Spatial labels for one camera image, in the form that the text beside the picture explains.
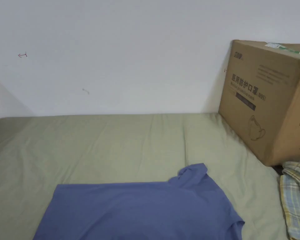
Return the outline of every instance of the mattress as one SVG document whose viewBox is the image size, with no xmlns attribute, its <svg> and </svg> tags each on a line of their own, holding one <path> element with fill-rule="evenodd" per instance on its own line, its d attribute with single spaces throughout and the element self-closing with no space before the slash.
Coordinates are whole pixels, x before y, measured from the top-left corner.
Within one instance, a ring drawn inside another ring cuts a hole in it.
<svg viewBox="0 0 300 240">
<path fill-rule="evenodd" d="M 243 239 L 287 239 L 279 176 L 218 114 L 0 119 L 0 239 L 32 239 L 57 184 L 166 181 L 204 163 Z"/>
</svg>

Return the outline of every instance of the blue t-shirt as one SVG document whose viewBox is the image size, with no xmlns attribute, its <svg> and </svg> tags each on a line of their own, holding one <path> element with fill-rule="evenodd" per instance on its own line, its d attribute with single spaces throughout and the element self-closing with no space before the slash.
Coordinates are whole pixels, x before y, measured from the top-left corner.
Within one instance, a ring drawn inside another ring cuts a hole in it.
<svg viewBox="0 0 300 240">
<path fill-rule="evenodd" d="M 244 225 L 201 164 L 168 182 L 62 184 L 35 240 L 241 240 Z"/>
</svg>

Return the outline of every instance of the yellow plaid cloth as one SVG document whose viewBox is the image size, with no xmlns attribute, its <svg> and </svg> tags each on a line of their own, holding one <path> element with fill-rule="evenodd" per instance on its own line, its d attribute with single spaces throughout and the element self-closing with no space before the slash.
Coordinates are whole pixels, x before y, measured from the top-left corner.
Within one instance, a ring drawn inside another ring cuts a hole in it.
<svg viewBox="0 0 300 240">
<path fill-rule="evenodd" d="M 300 240 L 300 162 L 285 162 L 280 178 L 281 202 L 290 239 Z"/>
</svg>

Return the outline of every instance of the mask illustration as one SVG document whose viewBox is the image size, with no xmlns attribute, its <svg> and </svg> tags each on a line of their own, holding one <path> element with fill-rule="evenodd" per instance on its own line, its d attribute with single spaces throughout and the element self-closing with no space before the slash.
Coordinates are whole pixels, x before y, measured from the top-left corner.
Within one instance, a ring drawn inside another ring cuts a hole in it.
<svg viewBox="0 0 300 240">
<path fill-rule="evenodd" d="M 248 121 L 248 134 L 253 141 L 262 138 L 266 134 L 266 131 L 261 128 L 254 115 Z"/>
</svg>

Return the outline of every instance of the cardboard box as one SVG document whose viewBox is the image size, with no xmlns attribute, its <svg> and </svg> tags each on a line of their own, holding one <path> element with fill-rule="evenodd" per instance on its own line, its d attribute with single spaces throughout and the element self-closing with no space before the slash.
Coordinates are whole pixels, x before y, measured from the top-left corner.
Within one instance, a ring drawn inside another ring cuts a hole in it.
<svg viewBox="0 0 300 240">
<path fill-rule="evenodd" d="M 263 164 L 300 157 L 300 44 L 234 40 L 219 113 Z"/>
</svg>

